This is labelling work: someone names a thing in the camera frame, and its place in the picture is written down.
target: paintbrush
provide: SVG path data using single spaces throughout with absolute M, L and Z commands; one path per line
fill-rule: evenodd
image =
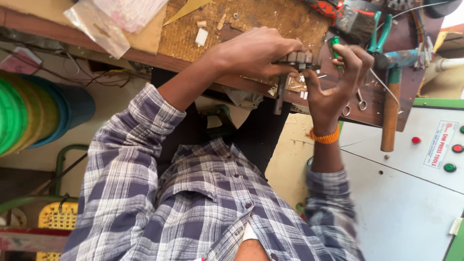
M 372 36 L 375 29 L 374 13 L 360 11 L 343 5 L 337 7 L 325 1 L 300 0 L 320 14 L 332 19 L 335 29 L 347 42 L 363 45 Z

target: white machine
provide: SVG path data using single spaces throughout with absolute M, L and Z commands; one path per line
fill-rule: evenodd
M 463 126 L 464 111 L 412 108 L 385 153 L 380 128 L 344 124 L 340 146 L 366 260 L 443 260 L 464 210 Z

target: sticker label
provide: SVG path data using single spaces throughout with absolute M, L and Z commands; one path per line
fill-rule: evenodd
M 440 121 L 433 135 L 432 144 L 425 157 L 424 165 L 439 169 L 450 146 L 453 134 L 458 128 L 457 122 Z

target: wooden hammer handle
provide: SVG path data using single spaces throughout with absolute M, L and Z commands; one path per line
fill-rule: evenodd
M 400 100 L 400 83 L 389 83 L 388 88 Z M 383 128 L 382 128 L 382 143 L 380 150 L 383 152 L 393 151 L 395 145 L 396 123 L 398 121 L 398 104 L 392 95 L 387 92 L 385 94 L 385 106 L 383 109 Z

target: hammer head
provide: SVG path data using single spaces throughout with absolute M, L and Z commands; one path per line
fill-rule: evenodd
M 394 67 L 411 66 L 417 62 L 417 50 L 404 50 L 397 52 L 387 52 L 375 56 L 374 66 L 377 69 L 391 69 Z

